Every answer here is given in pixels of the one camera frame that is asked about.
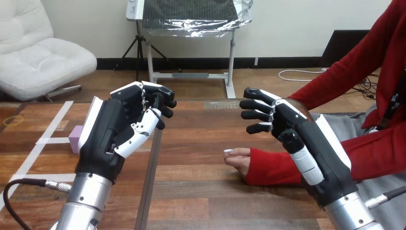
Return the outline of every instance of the white cushion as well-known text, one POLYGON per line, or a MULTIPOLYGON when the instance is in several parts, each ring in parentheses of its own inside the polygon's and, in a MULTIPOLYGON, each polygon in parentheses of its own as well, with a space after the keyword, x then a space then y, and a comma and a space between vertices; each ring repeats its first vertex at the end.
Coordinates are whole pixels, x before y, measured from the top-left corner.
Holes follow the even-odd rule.
POLYGON ((0 91, 25 101, 96 69, 96 57, 72 42, 48 38, 0 55, 0 91))
POLYGON ((0 55, 53 36, 40 0, 0 0, 0 55))

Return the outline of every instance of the wooden tabletop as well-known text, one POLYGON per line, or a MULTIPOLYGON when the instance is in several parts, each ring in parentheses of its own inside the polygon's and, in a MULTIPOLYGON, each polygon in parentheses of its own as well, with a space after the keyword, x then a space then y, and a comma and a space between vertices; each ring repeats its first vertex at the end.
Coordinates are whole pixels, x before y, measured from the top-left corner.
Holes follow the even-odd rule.
MULTIPOLYGON (((224 149, 283 151, 271 135, 245 132, 253 122, 241 119, 238 103, 179 101, 174 117, 165 119, 166 128, 155 131, 126 159, 98 229, 333 229, 304 189, 249 186, 233 167, 224 164, 224 149)), ((23 122, 0 133, 1 190, 63 106, 28 104, 19 112, 23 122)), ((65 138, 82 125, 89 106, 73 103, 51 138, 65 138)), ((74 173, 77 161, 69 143, 45 144, 27 175, 74 173)), ((32 229, 45 230, 58 219, 66 197, 20 185, 11 205, 32 229)), ((0 211, 0 229, 21 229, 5 208, 0 211)))

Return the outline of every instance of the yellow rubber band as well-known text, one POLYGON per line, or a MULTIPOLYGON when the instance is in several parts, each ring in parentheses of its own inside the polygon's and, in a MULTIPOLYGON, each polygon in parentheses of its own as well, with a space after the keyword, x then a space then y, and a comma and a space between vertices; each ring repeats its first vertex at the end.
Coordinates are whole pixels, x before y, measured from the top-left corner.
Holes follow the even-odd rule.
POLYGON ((22 116, 11 116, 11 117, 9 117, 9 118, 6 118, 6 119, 3 121, 3 125, 5 125, 5 126, 16 126, 16 125, 18 125, 19 123, 23 122, 23 120, 24 120, 24 118, 23 118, 22 116), (20 118, 20 121, 18 121, 17 123, 14 123, 14 124, 6 124, 6 121, 8 121, 8 120, 10 120, 10 119, 12 119, 12 118, 15 118, 15 117, 20 118))

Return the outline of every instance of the chair leg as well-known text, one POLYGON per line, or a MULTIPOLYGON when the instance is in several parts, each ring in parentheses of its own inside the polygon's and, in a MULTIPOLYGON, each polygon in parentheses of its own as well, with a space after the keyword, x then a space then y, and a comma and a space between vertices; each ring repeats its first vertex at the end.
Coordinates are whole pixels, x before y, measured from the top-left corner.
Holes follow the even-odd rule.
POLYGON ((66 93, 66 92, 70 92, 70 91, 73 91, 73 90, 80 90, 80 89, 82 89, 81 85, 75 85, 75 86, 66 87, 66 88, 63 88, 63 89, 59 89, 59 90, 56 90, 56 91, 53 91, 53 92, 46 93, 46 94, 44 94, 44 96, 48 100, 51 100, 50 99, 51 97, 54 97, 54 96, 57 96, 57 95, 60 95, 60 94, 66 93))

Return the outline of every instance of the lanyard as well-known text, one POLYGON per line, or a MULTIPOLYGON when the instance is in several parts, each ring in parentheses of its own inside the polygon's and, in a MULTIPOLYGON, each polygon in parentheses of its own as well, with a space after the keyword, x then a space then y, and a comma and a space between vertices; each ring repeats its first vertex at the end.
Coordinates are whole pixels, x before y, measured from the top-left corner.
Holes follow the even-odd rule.
POLYGON ((398 110, 399 106, 403 103, 405 98, 405 86, 406 86, 406 67, 403 70, 402 76, 400 77, 399 83, 396 86, 395 92, 391 98, 391 101, 388 104, 388 107, 385 110, 385 113, 379 122, 377 130, 382 130, 386 128, 389 120, 398 110))

